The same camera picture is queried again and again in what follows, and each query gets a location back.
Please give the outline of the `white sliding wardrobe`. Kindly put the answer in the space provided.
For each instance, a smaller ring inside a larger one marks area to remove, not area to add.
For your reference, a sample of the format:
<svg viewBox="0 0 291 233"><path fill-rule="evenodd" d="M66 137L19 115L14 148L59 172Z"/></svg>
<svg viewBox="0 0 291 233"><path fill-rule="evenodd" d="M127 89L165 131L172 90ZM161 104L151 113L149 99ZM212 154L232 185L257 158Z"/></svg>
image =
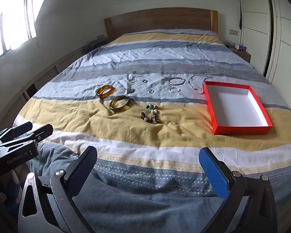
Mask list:
<svg viewBox="0 0 291 233"><path fill-rule="evenodd" d="M291 101L291 5L288 0L240 0L241 40L252 66Z"/></svg>

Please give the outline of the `wooden headboard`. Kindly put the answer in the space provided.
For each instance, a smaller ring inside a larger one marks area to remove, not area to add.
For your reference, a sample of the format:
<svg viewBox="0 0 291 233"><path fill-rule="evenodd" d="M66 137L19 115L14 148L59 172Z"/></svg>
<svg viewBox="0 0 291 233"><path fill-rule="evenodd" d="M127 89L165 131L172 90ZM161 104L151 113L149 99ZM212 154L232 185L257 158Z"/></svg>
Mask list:
<svg viewBox="0 0 291 233"><path fill-rule="evenodd" d="M138 10L104 19L108 40L147 30L193 28L219 32L218 12L189 7Z"/></svg>

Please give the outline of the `orange amber bangle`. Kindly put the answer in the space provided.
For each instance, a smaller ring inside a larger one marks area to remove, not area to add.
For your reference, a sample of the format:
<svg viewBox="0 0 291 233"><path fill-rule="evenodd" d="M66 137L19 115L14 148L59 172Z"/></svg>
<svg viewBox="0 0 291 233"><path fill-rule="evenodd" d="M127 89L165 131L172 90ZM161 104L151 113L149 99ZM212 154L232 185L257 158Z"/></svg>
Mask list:
<svg viewBox="0 0 291 233"><path fill-rule="evenodd" d="M101 99L105 99L115 92L115 88L112 85L104 85L97 89L97 96Z"/></svg>

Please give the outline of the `red shallow box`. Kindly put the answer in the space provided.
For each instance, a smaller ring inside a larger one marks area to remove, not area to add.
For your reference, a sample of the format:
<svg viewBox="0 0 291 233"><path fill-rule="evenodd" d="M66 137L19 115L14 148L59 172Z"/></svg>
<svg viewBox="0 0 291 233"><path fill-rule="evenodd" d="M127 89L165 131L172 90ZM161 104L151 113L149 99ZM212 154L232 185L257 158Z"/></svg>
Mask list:
<svg viewBox="0 0 291 233"><path fill-rule="evenodd" d="M272 129L267 111L250 86L205 81L203 89L214 135L264 135Z"/></svg>

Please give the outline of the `silver brooch cluster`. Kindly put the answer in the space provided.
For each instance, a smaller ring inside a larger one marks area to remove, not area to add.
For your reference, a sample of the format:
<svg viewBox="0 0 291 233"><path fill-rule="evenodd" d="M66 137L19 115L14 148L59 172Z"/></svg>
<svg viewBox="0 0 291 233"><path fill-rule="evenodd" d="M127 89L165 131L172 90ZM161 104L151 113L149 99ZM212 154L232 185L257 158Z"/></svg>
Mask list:
<svg viewBox="0 0 291 233"><path fill-rule="evenodd" d="M132 93L134 93L134 91L135 91L134 88L126 88L125 89L125 95L132 94Z"/></svg>

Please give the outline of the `dark olive bangle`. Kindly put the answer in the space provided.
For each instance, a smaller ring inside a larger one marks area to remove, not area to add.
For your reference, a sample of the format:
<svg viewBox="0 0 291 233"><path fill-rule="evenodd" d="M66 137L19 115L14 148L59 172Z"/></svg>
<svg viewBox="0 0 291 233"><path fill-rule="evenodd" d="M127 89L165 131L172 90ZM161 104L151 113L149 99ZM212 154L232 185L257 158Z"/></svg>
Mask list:
<svg viewBox="0 0 291 233"><path fill-rule="evenodd" d="M130 104L130 97L127 95L120 95L111 100L109 107L113 112L120 112L126 110Z"/></svg>

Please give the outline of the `bright window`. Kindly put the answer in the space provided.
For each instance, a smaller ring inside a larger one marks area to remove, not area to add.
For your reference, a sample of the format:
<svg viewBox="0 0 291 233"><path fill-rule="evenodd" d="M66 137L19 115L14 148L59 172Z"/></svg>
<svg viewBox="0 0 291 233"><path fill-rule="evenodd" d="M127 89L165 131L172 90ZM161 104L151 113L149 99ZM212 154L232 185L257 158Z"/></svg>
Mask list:
<svg viewBox="0 0 291 233"><path fill-rule="evenodd" d="M37 37L44 0L0 0L0 57Z"/></svg>

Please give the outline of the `large silver bangle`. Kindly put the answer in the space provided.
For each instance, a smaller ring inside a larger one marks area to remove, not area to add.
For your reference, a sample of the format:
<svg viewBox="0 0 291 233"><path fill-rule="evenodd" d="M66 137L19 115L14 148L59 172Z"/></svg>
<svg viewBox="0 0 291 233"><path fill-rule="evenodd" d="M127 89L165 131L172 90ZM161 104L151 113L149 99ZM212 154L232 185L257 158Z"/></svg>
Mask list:
<svg viewBox="0 0 291 233"><path fill-rule="evenodd" d="M168 83L172 86L180 86L185 83L185 79L182 77L171 77L169 78Z"/></svg>

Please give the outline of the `striped bed duvet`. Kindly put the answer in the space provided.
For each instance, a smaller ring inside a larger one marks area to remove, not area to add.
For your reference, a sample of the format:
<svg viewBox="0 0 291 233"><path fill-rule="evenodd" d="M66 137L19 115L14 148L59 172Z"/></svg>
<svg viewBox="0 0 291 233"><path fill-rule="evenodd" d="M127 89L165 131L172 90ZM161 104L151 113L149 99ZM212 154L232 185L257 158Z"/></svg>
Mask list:
<svg viewBox="0 0 291 233"><path fill-rule="evenodd" d="M185 83L172 86L171 77ZM138 82L128 83L135 78ZM273 124L264 135L214 135L205 81L250 86ZM112 85L105 99L97 89ZM111 100L130 106L113 112ZM291 108L261 74L203 30L125 34L80 57L23 106L15 125L46 124L29 169L52 175L88 146L98 159L74 202L95 232L200 232L222 203L198 155L208 147L231 170L269 177L278 232L291 227Z"/></svg>

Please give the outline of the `wooden nightstand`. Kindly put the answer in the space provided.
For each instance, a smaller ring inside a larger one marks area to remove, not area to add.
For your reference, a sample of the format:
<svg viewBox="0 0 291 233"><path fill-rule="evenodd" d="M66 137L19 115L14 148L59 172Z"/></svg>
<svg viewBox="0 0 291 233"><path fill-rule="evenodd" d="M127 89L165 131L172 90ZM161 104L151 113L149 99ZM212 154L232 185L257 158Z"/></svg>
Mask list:
<svg viewBox="0 0 291 233"><path fill-rule="evenodd" d="M247 53L244 50L238 50L235 49L233 47L229 48L232 52L234 52L236 55L238 55L239 57L241 57L242 59L244 59L246 62L250 63L251 60L251 55L249 53Z"/></svg>

